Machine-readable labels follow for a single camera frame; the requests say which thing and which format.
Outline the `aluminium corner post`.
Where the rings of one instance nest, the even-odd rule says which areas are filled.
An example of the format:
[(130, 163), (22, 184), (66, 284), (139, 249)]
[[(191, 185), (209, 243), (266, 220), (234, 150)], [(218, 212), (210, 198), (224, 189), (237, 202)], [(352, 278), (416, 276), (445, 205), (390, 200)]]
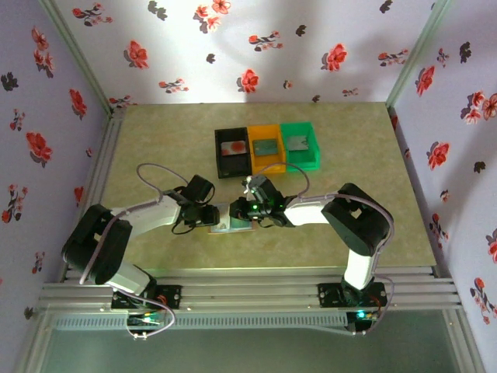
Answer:
[(453, 2), (454, 0), (433, 0), (433, 7), (430, 11), (429, 17), (422, 28), (422, 31), (419, 34), (404, 67), (395, 81), (387, 100), (385, 101), (385, 106), (388, 110), (394, 108), (398, 98), (407, 86), (408, 78), (415, 70), (416, 63), (426, 52), (431, 40), (436, 35), (437, 29), (442, 23), (445, 13)]
[(75, 60), (80, 72), (84, 75), (85, 80), (90, 85), (93, 93), (96, 95), (100, 106), (104, 109), (108, 118), (113, 116), (113, 110), (110, 108), (104, 91), (100, 86), (93, 70), (90, 67), (82, 49), (78, 45), (73, 32), (71, 32), (67, 22), (64, 20), (59, 7), (56, 5), (55, 0), (37, 0), (41, 8), (45, 11), (50, 21), (54, 24), (58, 34), (65, 42), (67, 49), (69, 49), (71, 56)]

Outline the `red flower sample card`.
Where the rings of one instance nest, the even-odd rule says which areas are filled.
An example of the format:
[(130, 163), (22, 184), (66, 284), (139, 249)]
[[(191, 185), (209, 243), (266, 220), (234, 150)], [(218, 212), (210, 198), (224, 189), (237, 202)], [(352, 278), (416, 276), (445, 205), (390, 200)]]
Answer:
[(221, 155), (233, 156), (247, 153), (245, 141), (223, 141), (221, 142)]

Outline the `black plastic bin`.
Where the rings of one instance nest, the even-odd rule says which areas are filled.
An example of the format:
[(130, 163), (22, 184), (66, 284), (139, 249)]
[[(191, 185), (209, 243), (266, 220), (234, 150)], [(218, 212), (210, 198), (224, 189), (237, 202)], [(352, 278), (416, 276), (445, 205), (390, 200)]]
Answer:
[[(217, 129), (214, 131), (214, 138), (219, 179), (249, 176), (252, 174), (249, 136), (246, 127)], [(245, 141), (247, 153), (243, 155), (222, 156), (221, 142), (223, 141)]]

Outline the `left controller board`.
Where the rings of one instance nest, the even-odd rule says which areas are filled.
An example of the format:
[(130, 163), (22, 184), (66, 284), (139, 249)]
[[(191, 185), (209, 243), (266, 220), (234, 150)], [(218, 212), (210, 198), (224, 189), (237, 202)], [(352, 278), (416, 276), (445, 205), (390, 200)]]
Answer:
[(145, 314), (129, 315), (127, 319), (128, 327), (159, 327), (164, 323), (164, 315), (157, 312), (146, 312)]

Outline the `yellow plastic bin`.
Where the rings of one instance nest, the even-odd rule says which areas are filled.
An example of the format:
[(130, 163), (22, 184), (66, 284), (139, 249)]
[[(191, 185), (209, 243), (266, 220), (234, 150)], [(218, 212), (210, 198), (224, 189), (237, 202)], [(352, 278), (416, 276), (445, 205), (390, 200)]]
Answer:
[[(287, 160), (279, 124), (251, 125), (247, 127), (247, 133), (253, 174), (258, 173), (263, 168), (275, 162), (285, 162)], [(252, 142), (258, 139), (276, 139), (278, 143), (278, 154), (255, 156)]]

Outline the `right controller board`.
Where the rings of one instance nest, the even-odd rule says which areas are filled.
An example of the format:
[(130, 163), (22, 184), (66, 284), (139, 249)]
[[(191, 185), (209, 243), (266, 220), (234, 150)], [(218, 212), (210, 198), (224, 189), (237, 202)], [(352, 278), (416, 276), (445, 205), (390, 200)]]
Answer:
[(348, 323), (355, 322), (374, 322), (378, 319), (380, 313), (378, 311), (356, 310), (347, 312)]

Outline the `controller board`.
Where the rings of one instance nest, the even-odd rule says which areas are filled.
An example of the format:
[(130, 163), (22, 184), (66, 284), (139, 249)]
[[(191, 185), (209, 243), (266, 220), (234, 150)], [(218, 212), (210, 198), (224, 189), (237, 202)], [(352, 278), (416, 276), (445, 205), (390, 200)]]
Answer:
[(164, 323), (164, 315), (157, 312), (146, 312), (145, 314), (129, 315), (127, 319), (128, 327), (159, 327)]
[(378, 311), (356, 310), (347, 312), (348, 323), (355, 322), (374, 322), (378, 319), (380, 313)]

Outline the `teal sample card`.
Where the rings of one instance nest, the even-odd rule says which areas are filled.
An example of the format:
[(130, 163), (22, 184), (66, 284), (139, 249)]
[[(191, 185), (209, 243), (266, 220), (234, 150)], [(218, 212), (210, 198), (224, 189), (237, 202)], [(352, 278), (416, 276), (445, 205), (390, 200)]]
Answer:
[(267, 156), (278, 154), (278, 143), (276, 139), (258, 139), (252, 142), (255, 156)]

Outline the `pink card holder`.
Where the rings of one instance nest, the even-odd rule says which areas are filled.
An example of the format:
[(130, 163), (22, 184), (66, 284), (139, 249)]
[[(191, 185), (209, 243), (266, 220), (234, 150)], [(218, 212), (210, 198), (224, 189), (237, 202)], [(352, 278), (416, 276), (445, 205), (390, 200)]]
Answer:
[(230, 229), (230, 215), (229, 215), (229, 204), (217, 204), (216, 207), (218, 208), (218, 206), (222, 206), (223, 209), (224, 209), (224, 214), (220, 217), (219, 215), (219, 218), (220, 220), (223, 219), (223, 218), (229, 218), (229, 229), (219, 229), (219, 223), (217, 225), (214, 225), (214, 226), (210, 226), (209, 227), (209, 233), (210, 234), (225, 234), (225, 233), (238, 233), (238, 232), (250, 232), (250, 231), (253, 231), (255, 229), (255, 226), (254, 224), (251, 222), (251, 228), (250, 229)]

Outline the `aluminium side rail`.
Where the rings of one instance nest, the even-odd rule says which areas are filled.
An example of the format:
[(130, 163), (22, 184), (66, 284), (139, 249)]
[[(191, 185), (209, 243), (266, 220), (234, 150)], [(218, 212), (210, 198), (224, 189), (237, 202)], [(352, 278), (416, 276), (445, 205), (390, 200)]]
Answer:
[(102, 201), (106, 182), (113, 161), (113, 155), (120, 134), (120, 128), (126, 115), (126, 109), (115, 109), (103, 127), (99, 148), (92, 160), (87, 183), (82, 196), (79, 216), (93, 204)]

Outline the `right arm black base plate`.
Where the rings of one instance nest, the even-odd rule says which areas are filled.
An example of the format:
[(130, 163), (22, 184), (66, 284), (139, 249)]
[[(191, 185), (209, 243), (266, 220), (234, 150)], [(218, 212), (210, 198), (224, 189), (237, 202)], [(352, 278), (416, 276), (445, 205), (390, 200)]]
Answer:
[(362, 290), (345, 283), (319, 284), (318, 300), (322, 308), (381, 308), (388, 303), (385, 286), (381, 282), (368, 284)]

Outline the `green plastic bin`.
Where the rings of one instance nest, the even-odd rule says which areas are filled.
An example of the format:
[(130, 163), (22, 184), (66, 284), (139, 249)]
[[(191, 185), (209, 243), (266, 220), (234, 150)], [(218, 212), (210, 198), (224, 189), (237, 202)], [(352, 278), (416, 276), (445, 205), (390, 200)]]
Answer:
[[(280, 131), (288, 163), (292, 163), (306, 171), (320, 168), (321, 153), (315, 129), (311, 122), (282, 123), (280, 124)], [(286, 138), (294, 135), (305, 135), (308, 137), (309, 149), (307, 151), (289, 152), (287, 150)]]

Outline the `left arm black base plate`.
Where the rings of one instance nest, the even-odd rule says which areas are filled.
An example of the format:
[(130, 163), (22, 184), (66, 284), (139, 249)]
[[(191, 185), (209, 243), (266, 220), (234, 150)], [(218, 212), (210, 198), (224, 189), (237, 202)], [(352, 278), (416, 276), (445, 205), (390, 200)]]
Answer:
[[(147, 291), (141, 295), (143, 298), (149, 298), (155, 302), (167, 305), (169, 308), (179, 309), (182, 299), (181, 285), (156, 285), (151, 291)], [(120, 291), (113, 292), (111, 301), (111, 309), (160, 309), (159, 306), (150, 304), (132, 298), (129, 295), (124, 295)]]

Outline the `grey sample card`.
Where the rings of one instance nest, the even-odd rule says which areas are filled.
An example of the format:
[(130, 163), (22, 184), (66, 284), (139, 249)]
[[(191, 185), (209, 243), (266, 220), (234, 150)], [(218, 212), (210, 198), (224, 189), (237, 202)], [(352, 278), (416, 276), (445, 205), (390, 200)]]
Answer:
[(308, 137), (305, 135), (289, 136), (286, 140), (286, 148), (289, 152), (301, 152), (309, 149)]

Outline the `aluminium frame rail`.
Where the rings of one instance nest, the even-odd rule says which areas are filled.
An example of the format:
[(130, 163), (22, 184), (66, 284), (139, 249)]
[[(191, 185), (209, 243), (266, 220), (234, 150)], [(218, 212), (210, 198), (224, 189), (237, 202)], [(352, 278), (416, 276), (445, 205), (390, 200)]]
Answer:
[[(318, 312), (318, 285), (340, 281), (342, 269), (332, 267), (185, 269), (159, 271), (161, 285), (181, 285), (181, 313)], [(389, 309), (460, 309), (454, 281), (432, 267), (383, 267), (376, 280), (392, 297)], [(71, 271), (62, 283), (45, 284), (39, 306), (71, 312), (109, 312), (113, 290), (80, 285)]]

